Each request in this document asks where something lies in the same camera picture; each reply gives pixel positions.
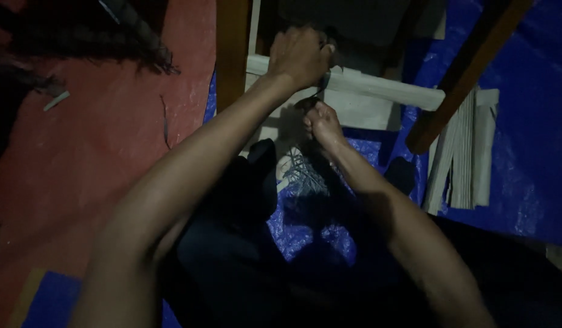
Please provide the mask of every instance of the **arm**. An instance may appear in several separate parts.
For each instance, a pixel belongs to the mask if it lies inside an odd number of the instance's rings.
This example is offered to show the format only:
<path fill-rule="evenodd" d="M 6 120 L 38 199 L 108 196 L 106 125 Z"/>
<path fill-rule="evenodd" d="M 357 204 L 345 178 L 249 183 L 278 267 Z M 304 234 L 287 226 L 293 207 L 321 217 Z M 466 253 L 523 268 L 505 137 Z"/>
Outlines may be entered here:
<path fill-rule="evenodd" d="M 319 102 L 306 129 L 364 201 L 396 260 L 423 290 L 444 327 L 494 327 L 477 283 L 437 225 L 388 183 L 342 135 L 334 109 Z"/>
<path fill-rule="evenodd" d="M 270 112 L 328 71 L 312 29 L 279 33 L 269 71 L 222 114 L 168 152 L 117 205 L 95 241 L 71 327 L 152 327 L 159 323 L 158 262 L 196 205 Z"/>

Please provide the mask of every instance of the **floor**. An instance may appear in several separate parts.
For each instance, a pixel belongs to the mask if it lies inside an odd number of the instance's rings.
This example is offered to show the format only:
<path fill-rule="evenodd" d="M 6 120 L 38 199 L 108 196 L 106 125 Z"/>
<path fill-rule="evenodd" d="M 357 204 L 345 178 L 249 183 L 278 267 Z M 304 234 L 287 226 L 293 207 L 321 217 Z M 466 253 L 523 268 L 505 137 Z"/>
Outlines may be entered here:
<path fill-rule="evenodd" d="M 2 0 L 17 11 L 23 1 Z M 0 327 L 33 267 L 81 277 L 93 236 L 129 186 L 202 123 L 215 61 L 214 1 L 171 0 L 162 40 L 180 76 L 123 61 L 45 60 L 70 97 L 31 92 L 0 159 Z M 0 41 L 7 35 L 0 33 Z"/>

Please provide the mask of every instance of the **hand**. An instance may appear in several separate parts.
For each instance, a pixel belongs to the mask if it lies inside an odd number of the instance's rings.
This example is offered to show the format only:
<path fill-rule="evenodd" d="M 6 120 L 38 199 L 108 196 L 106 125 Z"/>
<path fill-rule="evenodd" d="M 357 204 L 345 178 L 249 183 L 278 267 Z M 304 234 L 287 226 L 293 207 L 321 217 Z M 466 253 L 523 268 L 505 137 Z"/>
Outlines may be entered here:
<path fill-rule="evenodd" d="M 293 92 L 315 85 L 329 70 L 335 47 L 326 44 L 320 49 L 320 33 L 311 27 L 291 27 L 279 32 L 270 51 L 270 76 L 287 76 Z"/>
<path fill-rule="evenodd" d="M 342 133 L 336 111 L 327 104 L 318 101 L 315 107 L 306 113 L 303 123 L 306 125 L 308 136 L 320 143 L 327 152 L 324 155 L 329 155 L 329 159 L 335 159 L 343 147 L 350 147 Z"/>

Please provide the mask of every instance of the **forearm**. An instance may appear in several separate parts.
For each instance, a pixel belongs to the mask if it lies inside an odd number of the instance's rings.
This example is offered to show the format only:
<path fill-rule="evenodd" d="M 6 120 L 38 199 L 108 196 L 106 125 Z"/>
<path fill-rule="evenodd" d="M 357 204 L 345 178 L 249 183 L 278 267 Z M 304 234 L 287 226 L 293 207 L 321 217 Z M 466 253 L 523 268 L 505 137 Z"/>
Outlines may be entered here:
<path fill-rule="evenodd" d="M 473 275 L 437 225 L 355 149 L 334 157 L 344 178 L 372 215 L 388 248 L 448 327 L 492 326 Z"/>
<path fill-rule="evenodd" d="M 178 220 L 187 220 L 258 126 L 291 95 L 286 82 L 285 77 L 261 78 L 161 158 L 118 204 L 102 243 L 120 240 L 123 248 L 139 256 L 159 243 Z"/>

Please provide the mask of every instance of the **blue tarp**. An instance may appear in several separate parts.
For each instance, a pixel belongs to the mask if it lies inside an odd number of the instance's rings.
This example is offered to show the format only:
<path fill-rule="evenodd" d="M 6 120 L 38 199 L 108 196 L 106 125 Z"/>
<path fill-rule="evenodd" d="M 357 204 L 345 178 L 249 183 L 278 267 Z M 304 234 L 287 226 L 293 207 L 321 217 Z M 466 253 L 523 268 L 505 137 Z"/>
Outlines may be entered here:
<path fill-rule="evenodd" d="M 482 1 L 450 1 L 445 40 L 411 41 L 403 81 L 424 87 L 437 85 L 482 8 Z M 444 208 L 440 215 L 489 231 L 562 245 L 562 1 L 537 0 L 479 84 L 485 89 L 500 89 L 490 206 L 473 211 Z M 215 99 L 213 79 L 206 119 L 214 113 Z M 416 164 L 416 188 L 410 197 L 420 204 L 427 180 L 427 155 L 412 155 L 404 143 L 418 112 L 417 108 L 403 108 L 399 132 L 347 129 L 344 133 L 381 172 L 397 156 Z M 289 261 L 316 238 L 299 218 L 286 217 L 295 216 L 283 210 L 291 199 L 295 199 L 291 188 L 283 190 L 277 212 L 268 222 L 277 246 Z M 347 263 L 353 263 L 356 245 L 344 227 L 329 224 L 316 234 Z"/>

